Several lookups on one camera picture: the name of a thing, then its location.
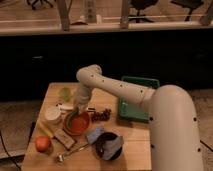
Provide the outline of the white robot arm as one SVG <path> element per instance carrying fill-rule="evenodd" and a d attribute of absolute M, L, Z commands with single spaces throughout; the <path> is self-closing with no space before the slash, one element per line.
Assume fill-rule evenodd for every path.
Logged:
<path fill-rule="evenodd" d="M 149 114 L 152 171 L 204 171 L 197 112 L 191 96 L 176 85 L 157 89 L 102 75 L 94 64 L 76 73 L 75 102 L 86 105 L 99 88 Z"/>

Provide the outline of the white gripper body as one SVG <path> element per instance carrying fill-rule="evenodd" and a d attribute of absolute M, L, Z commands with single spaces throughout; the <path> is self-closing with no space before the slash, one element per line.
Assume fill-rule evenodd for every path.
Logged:
<path fill-rule="evenodd" d="M 90 87 L 79 85 L 74 93 L 75 106 L 87 106 L 92 97 L 92 89 Z"/>

